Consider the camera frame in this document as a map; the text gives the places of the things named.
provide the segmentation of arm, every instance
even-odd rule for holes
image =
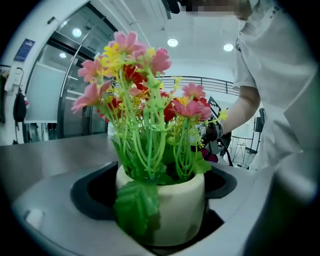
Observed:
[[[241,86],[239,98],[226,112],[228,118],[221,121],[223,134],[231,132],[252,118],[259,105],[260,96],[258,90],[255,87]]]

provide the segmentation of pink flower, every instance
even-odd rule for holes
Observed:
[[[137,32],[131,31],[128,35],[122,31],[114,33],[114,41],[109,42],[109,47],[112,47],[114,44],[119,44],[120,50],[126,50],[129,54],[132,54],[135,51],[146,50],[146,45],[142,42],[137,41]]]
[[[181,104],[178,100],[174,99],[174,109],[176,113],[185,118],[197,117],[200,120],[207,120],[211,117],[211,110],[205,107],[201,102],[192,100],[188,105]]]
[[[78,76],[84,77],[85,82],[90,82],[94,80],[98,75],[98,71],[100,72],[102,67],[100,64],[100,58],[92,60],[86,60],[82,63],[83,68],[78,70]]]
[[[139,96],[143,93],[143,90],[139,90],[137,87],[133,87],[129,89],[129,93],[131,96]]]
[[[74,103],[71,110],[76,113],[85,106],[93,106],[100,102],[103,93],[110,87],[111,80],[105,82],[100,90],[97,87],[97,82],[93,82],[85,87],[84,96],[79,97]]]
[[[164,74],[164,71],[171,67],[172,62],[168,59],[168,51],[166,49],[159,48],[151,61],[152,73],[156,74],[157,72],[160,72],[161,74]]]
[[[202,85],[196,85],[194,82],[189,83],[188,85],[184,85],[182,87],[184,93],[182,96],[191,97],[200,99],[201,97],[205,97],[206,93],[204,92],[204,87]]]

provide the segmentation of white t-shirt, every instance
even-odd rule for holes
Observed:
[[[318,63],[297,24],[278,2],[249,1],[252,15],[248,21],[239,20],[233,86],[255,87],[259,92],[265,123],[250,169],[261,170],[301,151],[284,111],[315,75]]]

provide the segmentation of forearm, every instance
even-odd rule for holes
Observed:
[[[221,121],[223,133],[227,134],[247,122],[254,116],[259,105],[259,94],[254,97],[254,100],[250,97],[248,98],[246,95],[240,94],[233,106],[226,111],[228,115],[227,119]]]

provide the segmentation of flower bouquet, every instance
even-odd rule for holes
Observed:
[[[204,145],[195,128],[212,116],[204,87],[189,83],[175,97],[183,78],[174,77],[173,90],[165,92],[168,52],[147,48],[135,32],[116,32],[114,38],[101,56],[82,64],[78,75],[90,84],[72,110],[95,106],[114,126],[122,163],[113,206],[118,225],[140,243],[183,244],[199,231],[203,173],[211,169],[198,150]]]

